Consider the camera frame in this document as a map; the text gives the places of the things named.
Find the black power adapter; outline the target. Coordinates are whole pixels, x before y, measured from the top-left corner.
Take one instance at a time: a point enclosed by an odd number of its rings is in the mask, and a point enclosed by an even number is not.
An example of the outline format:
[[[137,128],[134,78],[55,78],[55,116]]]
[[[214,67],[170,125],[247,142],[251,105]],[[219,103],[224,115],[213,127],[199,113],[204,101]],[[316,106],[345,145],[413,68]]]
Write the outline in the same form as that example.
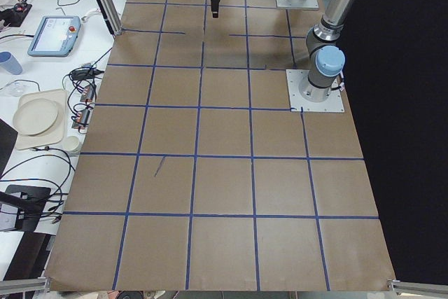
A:
[[[69,73],[69,77],[73,81],[81,81],[81,80],[87,80],[87,79],[93,79],[96,76],[102,75],[104,71],[96,69],[96,68],[90,68],[90,67],[83,67],[83,68],[77,68],[74,69]]]

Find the grey usb hub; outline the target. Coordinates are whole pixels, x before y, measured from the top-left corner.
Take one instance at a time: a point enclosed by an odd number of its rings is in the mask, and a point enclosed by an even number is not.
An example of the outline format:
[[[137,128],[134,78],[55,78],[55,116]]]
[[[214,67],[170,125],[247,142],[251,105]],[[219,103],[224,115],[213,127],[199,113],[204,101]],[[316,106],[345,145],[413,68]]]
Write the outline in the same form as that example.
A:
[[[80,101],[85,103],[90,103],[96,100],[96,85],[91,83],[86,85],[81,93]]]
[[[78,131],[86,129],[89,125],[90,114],[91,114],[90,109],[83,109],[81,111],[76,112],[72,116],[73,122],[71,128],[76,129]]]

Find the blue teach pendant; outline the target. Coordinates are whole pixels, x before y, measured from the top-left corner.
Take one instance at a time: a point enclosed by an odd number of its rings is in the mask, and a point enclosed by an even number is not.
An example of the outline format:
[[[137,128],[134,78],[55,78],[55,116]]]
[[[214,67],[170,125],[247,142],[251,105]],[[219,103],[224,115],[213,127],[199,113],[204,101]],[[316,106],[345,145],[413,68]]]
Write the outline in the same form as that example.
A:
[[[73,49],[80,29],[78,16],[44,16],[27,54],[32,57],[66,57]]]

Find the black controller device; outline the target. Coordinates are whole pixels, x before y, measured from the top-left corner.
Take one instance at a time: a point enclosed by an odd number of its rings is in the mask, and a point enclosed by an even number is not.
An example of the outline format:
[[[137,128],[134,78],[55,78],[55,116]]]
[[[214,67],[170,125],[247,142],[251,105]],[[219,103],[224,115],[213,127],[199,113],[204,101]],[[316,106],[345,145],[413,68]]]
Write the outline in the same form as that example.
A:
[[[1,24],[4,27],[19,27],[32,8],[31,4],[18,3],[1,11]]]

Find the white paper cup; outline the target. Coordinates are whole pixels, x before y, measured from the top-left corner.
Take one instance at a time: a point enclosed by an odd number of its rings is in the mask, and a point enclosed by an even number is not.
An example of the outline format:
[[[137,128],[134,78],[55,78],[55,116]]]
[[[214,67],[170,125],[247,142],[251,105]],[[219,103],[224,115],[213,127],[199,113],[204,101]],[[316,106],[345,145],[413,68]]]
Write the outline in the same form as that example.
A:
[[[69,136],[62,141],[62,149],[69,154],[69,156],[78,155],[81,151],[83,143],[77,136]]]

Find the beige tray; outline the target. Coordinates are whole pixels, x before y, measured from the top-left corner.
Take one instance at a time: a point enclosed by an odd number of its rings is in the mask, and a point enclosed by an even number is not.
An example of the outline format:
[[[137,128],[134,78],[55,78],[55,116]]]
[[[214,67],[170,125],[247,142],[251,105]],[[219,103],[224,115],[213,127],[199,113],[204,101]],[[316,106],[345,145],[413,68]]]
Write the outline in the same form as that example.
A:
[[[23,95],[13,116],[18,132],[15,148],[25,150],[61,142],[66,134],[67,91],[46,90]]]

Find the blue plastic cup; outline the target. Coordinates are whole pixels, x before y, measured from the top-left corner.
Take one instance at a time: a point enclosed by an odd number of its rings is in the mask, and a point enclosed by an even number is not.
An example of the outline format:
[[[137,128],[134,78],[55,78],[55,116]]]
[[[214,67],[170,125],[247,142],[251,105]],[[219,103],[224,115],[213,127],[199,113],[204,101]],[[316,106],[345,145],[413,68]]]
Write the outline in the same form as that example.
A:
[[[12,75],[20,75],[22,73],[21,64],[17,61],[15,56],[8,51],[0,52],[0,66]]]

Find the beige round plate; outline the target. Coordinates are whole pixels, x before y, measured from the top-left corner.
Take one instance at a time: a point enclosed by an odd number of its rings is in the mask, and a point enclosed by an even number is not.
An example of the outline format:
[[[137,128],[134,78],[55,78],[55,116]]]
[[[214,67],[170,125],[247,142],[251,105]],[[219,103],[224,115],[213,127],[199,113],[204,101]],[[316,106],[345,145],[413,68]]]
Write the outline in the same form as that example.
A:
[[[13,116],[13,127],[24,135],[40,134],[57,120],[58,107],[54,101],[39,98],[22,104]]]

